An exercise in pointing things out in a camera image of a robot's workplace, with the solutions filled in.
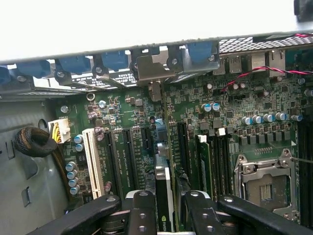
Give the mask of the black short expansion slot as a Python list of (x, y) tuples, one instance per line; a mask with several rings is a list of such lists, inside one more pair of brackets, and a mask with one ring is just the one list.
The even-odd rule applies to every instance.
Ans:
[(141, 127), (142, 144), (144, 150), (152, 150), (153, 138), (149, 127)]

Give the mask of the grey power supply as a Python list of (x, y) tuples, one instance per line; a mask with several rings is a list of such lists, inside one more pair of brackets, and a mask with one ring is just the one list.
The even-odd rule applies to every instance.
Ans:
[(55, 116), (48, 101), (0, 102), (0, 235), (25, 235), (64, 214), (67, 192), (53, 157), (31, 158), (13, 145), (23, 127), (46, 131)]

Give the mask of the metal CPU socket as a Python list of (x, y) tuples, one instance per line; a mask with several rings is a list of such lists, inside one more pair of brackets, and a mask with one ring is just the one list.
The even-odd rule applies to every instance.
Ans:
[(278, 157), (254, 162), (238, 155), (233, 180), (237, 197), (290, 221), (299, 221), (296, 164), (290, 149), (284, 148)]

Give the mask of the green motherboard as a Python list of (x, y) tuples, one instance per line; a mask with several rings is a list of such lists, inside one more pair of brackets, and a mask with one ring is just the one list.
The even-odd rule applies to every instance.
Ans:
[[(234, 74), (214, 73), (185, 82), (161, 85), (161, 91), (168, 131), (175, 230), (184, 228), (179, 213), (184, 193), (191, 189), (202, 190), (196, 135), (207, 136), (211, 151), (212, 199), (217, 198), (212, 141), (213, 137), (218, 141), (219, 128), (225, 128), (225, 135), (229, 135), (233, 195), (234, 168), (238, 155), (243, 154), (248, 161), (254, 162), (278, 157), (284, 148), (291, 150), (292, 161), (296, 164), (297, 201), (300, 212), (298, 162), (306, 164), (305, 170), (307, 164), (313, 162), (306, 160), (305, 150), (304, 158), (298, 158), (297, 124), (303, 122), (305, 130), (308, 123), (313, 122), (313, 67), (294, 67), (278, 72), (249, 72), (242, 78)], [(115, 140), (123, 191), (121, 198), (125, 198), (134, 190), (130, 184), (122, 136), (122, 130), (125, 128), (130, 128), (132, 133), (139, 189), (145, 189), (146, 174), (151, 170), (155, 171), (156, 144), (152, 124), (161, 114), (160, 105), (151, 101), (148, 88), (85, 92), (57, 100), (54, 107), (57, 119), (67, 118), (70, 126), (70, 141), (60, 145), (66, 165), (66, 185), (71, 198), (81, 204), (93, 200), (82, 136), (82, 131), (89, 128), (94, 129), (97, 140), (105, 194), (118, 195), (111, 160), (105, 147), (105, 131), (112, 131)], [(188, 174), (180, 162), (177, 132), (177, 123), (180, 121), (187, 125)], [(141, 127), (149, 127), (151, 130), (152, 150), (143, 148)], [(309, 228), (306, 202), (306, 227)]]

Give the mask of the white expansion slot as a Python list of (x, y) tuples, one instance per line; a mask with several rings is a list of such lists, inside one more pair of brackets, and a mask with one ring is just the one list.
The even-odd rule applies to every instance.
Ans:
[(97, 140), (93, 128), (82, 131), (93, 199), (105, 194)]

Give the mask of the black open PC case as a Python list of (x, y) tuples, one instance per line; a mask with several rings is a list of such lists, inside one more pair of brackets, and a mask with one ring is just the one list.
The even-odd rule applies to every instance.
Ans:
[[(211, 70), (191, 68), (186, 45), (193, 42), (207, 41), (214, 42), (217, 46), (214, 66)], [(106, 68), (103, 65), (101, 54), (120, 50), (124, 50), (127, 54), (129, 66), (119, 71)], [(45, 56), (17, 62), (2, 62), (0, 66), (9, 69), (11, 81), (0, 85), (0, 102), (48, 101), (51, 108), (55, 111), (55, 101), (72, 95), (80, 95), (85, 92), (110, 92), (130, 88), (145, 89), (148, 87), (140, 86), (137, 83), (136, 60), (138, 57), (146, 55), (151, 55), (154, 62), (161, 63), (166, 70), (170, 71), (170, 77), (164, 80), (162, 85), (185, 82), (214, 73), (234, 74), (238, 78), (242, 78), (249, 72), (278, 72), (294, 67), (309, 68), (313, 67), (313, 32), (217, 38), (171, 43), (162, 46), (136, 46), (130, 49), (108, 50), (104, 52)], [(85, 56), (89, 58), (91, 70), (80, 75), (63, 70), (59, 59), (70, 56)], [(17, 63), (38, 60), (47, 60), (50, 63), (51, 74), (49, 76), (36, 78), (23, 74), (17, 69)], [(16, 151), (31, 158), (53, 157), (67, 192), (68, 205), (64, 209), (63, 216), (85, 205), (69, 195), (65, 178), (66, 165), (62, 155), (63, 150), (61, 145), (51, 138), (49, 129), (45, 131), (35, 126), (23, 127), (15, 135), (13, 145)], [(195, 235), (195, 233), (188, 232), (184, 228), (182, 230), (174, 230), (173, 232), (161, 232), (157, 220), (156, 195), (155, 203), (156, 235)]]

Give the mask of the blue slot retainer clip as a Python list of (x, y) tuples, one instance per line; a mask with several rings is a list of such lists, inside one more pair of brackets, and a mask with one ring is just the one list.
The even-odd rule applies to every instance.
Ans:
[(85, 56), (63, 57), (59, 59), (59, 63), (63, 70), (78, 75), (91, 70), (90, 59)]
[(46, 77), (51, 74), (50, 63), (47, 60), (20, 62), (16, 66), (21, 73), (36, 78)]
[(198, 70), (211, 70), (215, 62), (217, 46), (214, 42), (193, 42), (186, 45), (191, 68)]
[(7, 67), (0, 66), (0, 85), (7, 84), (11, 81), (9, 69)]
[(129, 66), (128, 56), (124, 50), (104, 52), (101, 58), (103, 65), (113, 71), (126, 69)]

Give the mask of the white power connector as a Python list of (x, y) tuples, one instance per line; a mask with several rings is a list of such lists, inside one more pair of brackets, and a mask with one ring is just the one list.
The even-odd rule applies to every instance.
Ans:
[(63, 144), (71, 139), (70, 126), (67, 118), (48, 122), (48, 129), (51, 138), (55, 140), (57, 144)]

